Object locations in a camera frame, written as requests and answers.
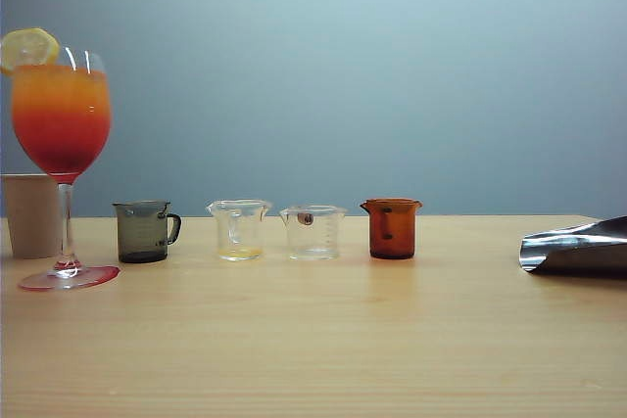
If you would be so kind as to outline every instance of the orange and red drink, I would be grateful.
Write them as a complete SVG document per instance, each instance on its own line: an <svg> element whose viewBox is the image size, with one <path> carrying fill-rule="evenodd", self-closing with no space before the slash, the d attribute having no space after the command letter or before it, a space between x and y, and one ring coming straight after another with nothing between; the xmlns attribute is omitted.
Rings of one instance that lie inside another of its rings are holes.
<svg viewBox="0 0 627 418"><path fill-rule="evenodd" d="M28 156L58 183L72 184L109 135L107 76L70 66L20 66L13 73L12 110Z"/></svg>

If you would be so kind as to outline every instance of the beige cup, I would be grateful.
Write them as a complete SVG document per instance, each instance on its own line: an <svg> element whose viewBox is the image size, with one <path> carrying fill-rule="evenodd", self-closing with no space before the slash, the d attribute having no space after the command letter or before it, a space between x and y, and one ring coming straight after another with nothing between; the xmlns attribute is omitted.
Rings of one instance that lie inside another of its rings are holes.
<svg viewBox="0 0 627 418"><path fill-rule="evenodd" d="M15 258L45 258L61 250L57 183L45 174L4 174L3 193Z"/></svg>

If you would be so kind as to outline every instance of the orange beaker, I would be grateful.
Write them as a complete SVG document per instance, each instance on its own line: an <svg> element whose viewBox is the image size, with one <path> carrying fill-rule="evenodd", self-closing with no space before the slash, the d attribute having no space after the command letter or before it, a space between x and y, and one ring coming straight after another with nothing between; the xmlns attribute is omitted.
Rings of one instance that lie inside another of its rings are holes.
<svg viewBox="0 0 627 418"><path fill-rule="evenodd" d="M406 198L376 198L360 205L370 214L370 254L411 258L415 250L415 212L422 203Z"/></svg>

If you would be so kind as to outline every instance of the cocktail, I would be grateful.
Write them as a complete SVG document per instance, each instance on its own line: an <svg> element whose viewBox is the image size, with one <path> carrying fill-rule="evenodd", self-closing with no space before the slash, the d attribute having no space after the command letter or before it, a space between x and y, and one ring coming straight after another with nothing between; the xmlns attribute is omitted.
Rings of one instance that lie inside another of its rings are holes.
<svg viewBox="0 0 627 418"><path fill-rule="evenodd" d="M50 271L24 278L32 291L94 286L115 278L115 266L84 266L73 250L72 186L102 151L111 127L107 76L98 55L59 48L39 28L2 40L2 69L12 77L13 126L30 159L59 187L61 253Z"/></svg>

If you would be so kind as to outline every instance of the small glass pitcher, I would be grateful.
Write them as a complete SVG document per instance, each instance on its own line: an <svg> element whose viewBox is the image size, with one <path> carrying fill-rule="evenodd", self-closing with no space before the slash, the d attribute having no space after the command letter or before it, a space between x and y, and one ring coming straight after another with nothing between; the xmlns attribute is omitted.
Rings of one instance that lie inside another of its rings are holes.
<svg viewBox="0 0 627 418"><path fill-rule="evenodd" d="M168 245L176 242L181 219L168 212L169 201L113 203L118 217L118 259L125 263L147 263L168 256ZM168 234L168 219L172 228Z"/></svg>
<svg viewBox="0 0 627 418"><path fill-rule="evenodd" d="M208 205L217 220L218 256L231 261L261 256L261 224L271 207L263 200L219 200Z"/></svg>
<svg viewBox="0 0 627 418"><path fill-rule="evenodd" d="M411 258L415 250L415 212L422 203L406 198L366 200L370 214L370 254L375 258Z"/></svg>
<svg viewBox="0 0 627 418"><path fill-rule="evenodd" d="M282 210L279 214L287 229L290 258L337 257L338 226L346 212L329 205L292 206Z"/></svg>

